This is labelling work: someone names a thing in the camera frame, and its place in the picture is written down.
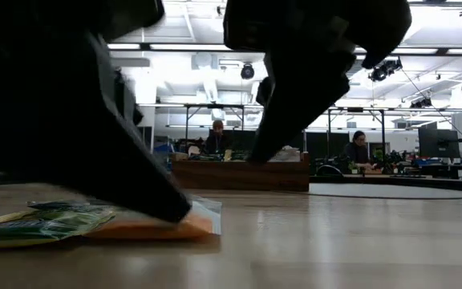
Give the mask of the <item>black computer monitor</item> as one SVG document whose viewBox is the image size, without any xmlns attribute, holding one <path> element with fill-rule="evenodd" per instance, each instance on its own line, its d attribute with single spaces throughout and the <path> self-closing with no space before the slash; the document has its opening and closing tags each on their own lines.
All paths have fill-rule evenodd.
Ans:
<svg viewBox="0 0 462 289">
<path fill-rule="evenodd" d="M 149 152 L 152 151 L 152 134 L 153 134 L 153 129 L 151 126 L 145 126 L 145 127 L 138 127 L 139 133 L 141 140 L 144 142 L 147 150 Z"/>
</svg>

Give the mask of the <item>black aluminium table frame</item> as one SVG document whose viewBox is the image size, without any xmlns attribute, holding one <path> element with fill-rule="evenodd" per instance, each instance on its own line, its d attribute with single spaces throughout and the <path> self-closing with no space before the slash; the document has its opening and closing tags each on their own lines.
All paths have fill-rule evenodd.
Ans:
<svg viewBox="0 0 462 289">
<path fill-rule="evenodd" d="M 365 177 L 352 175 L 351 177 L 313 176 L 309 179 L 313 183 L 329 184 L 368 184 L 368 185 L 400 185 L 408 187 L 422 187 L 433 189 L 452 189 L 462 191 L 462 180 L 440 178 L 411 178 L 390 177 L 385 175 L 368 175 Z"/>
</svg>

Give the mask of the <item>brown wooden compartment tray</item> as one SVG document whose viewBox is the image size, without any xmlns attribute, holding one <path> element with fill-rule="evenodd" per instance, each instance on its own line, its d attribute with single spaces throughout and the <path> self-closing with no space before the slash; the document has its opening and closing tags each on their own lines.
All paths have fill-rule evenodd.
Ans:
<svg viewBox="0 0 462 289">
<path fill-rule="evenodd" d="M 174 161 L 172 174 L 185 189 L 306 192 L 310 186 L 310 158 L 298 162 Z"/>
</svg>

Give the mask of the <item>person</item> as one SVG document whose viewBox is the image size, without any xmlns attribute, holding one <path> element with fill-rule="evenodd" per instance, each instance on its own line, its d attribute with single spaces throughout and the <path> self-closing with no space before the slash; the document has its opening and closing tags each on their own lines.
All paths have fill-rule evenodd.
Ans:
<svg viewBox="0 0 462 289">
<path fill-rule="evenodd" d="M 224 124 L 221 120 L 213 121 L 212 131 L 205 140 L 205 152 L 207 154 L 224 153 L 230 146 L 230 139 L 224 134 Z"/>
<path fill-rule="evenodd" d="M 354 133 L 352 141 L 345 146 L 344 153 L 358 168 L 373 169 L 375 167 L 369 161 L 366 135 L 363 131 Z"/>
</svg>

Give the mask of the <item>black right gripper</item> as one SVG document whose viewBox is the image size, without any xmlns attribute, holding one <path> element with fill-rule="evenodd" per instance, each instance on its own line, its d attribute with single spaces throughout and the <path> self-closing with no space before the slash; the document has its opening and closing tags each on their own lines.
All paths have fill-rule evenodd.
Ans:
<svg viewBox="0 0 462 289">
<path fill-rule="evenodd" d="M 366 51 L 362 66 L 372 68 L 400 45 L 410 26 L 408 0 L 228 0 L 224 44 L 266 52 L 268 81 L 260 88 L 267 100 L 249 160 L 269 161 L 349 91 L 357 46 Z M 272 51 L 286 44 L 346 52 L 297 63 Z"/>
</svg>

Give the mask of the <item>black monitor on arm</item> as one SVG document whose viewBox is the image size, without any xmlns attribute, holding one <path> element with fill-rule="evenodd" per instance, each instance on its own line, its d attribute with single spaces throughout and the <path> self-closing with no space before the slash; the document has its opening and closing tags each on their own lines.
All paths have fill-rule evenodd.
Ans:
<svg viewBox="0 0 462 289">
<path fill-rule="evenodd" d="M 420 128 L 418 137 L 421 157 L 460 157 L 457 131 Z"/>
</svg>

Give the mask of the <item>orange and white tea bag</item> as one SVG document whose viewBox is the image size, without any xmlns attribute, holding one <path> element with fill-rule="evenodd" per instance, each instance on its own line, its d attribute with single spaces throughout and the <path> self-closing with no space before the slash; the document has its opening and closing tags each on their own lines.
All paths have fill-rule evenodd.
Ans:
<svg viewBox="0 0 462 289">
<path fill-rule="evenodd" d="M 189 240 L 221 235 L 222 203 L 191 196 L 192 209 L 180 223 L 172 224 L 122 208 L 115 217 L 84 235 L 109 240 Z"/>
<path fill-rule="evenodd" d="M 301 152 L 299 148 L 294 148 L 289 145 L 279 150 L 269 162 L 300 162 Z"/>
</svg>

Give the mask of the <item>black metal rig frame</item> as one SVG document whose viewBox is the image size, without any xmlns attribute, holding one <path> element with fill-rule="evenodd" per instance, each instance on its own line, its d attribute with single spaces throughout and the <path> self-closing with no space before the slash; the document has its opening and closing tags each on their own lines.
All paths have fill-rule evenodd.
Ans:
<svg viewBox="0 0 462 289">
<path fill-rule="evenodd" d="M 368 112 L 372 117 L 377 120 L 381 124 L 381 136 L 382 136 L 382 157 L 381 157 L 381 169 L 384 169 L 386 167 L 387 161 L 386 161 L 386 127 L 385 127 L 385 108 L 363 108 L 363 107 L 330 107 L 326 110 L 326 115 L 327 115 L 327 130 L 326 130 L 326 136 L 327 136 L 327 142 L 330 142 L 330 134 L 332 132 L 331 128 L 331 113 L 333 111 L 337 111 L 338 114 L 341 114 L 342 112 L 348 112 L 352 114 L 360 114 L 364 112 Z"/>
<path fill-rule="evenodd" d="M 182 104 L 181 107 L 186 109 L 186 114 L 185 114 L 185 135 L 184 135 L 184 148 L 185 148 L 185 153 L 188 153 L 188 121 L 191 118 L 191 115 L 189 114 L 189 110 L 191 108 L 197 108 L 197 111 L 200 108 L 207 108 L 207 109 L 224 109 L 224 108 L 229 108 L 234 112 L 234 109 L 241 109 L 241 114 L 238 115 L 239 120 L 241 121 L 241 130 L 243 131 L 245 126 L 244 126 L 244 119 L 245 119 L 245 105 L 243 104 Z"/>
</svg>

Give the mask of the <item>cluttered office desk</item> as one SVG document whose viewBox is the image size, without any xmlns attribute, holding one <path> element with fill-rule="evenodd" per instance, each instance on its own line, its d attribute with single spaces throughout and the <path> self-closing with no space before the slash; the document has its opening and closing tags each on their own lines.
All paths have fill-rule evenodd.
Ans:
<svg viewBox="0 0 462 289">
<path fill-rule="evenodd" d="M 394 175 L 395 177 L 431 177 L 462 180 L 462 158 L 422 158 L 415 152 L 382 153 L 376 149 L 369 154 L 372 169 L 360 168 L 352 162 L 346 167 L 348 173 L 369 175 Z"/>
</svg>

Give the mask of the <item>round grey mat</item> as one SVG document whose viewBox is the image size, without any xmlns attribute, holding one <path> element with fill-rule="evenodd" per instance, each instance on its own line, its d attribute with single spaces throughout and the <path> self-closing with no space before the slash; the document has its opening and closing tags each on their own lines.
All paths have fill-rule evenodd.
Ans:
<svg viewBox="0 0 462 289">
<path fill-rule="evenodd" d="M 308 194 L 328 197 L 385 199 L 462 199 L 462 191 L 401 185 L 310 184 Z"/>
</svg>

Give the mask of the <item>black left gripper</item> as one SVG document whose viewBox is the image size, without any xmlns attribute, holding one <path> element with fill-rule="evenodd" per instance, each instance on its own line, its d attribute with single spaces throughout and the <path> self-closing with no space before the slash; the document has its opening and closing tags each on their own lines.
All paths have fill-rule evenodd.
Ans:
<svg viewBox="0 0 462 289">
<path fill-rule="evenodd" d="M 99 0 L 0 0 L 0 171 L 178 223 L 191 204 L 142 119 L 99 41 Z"/>
</svg>

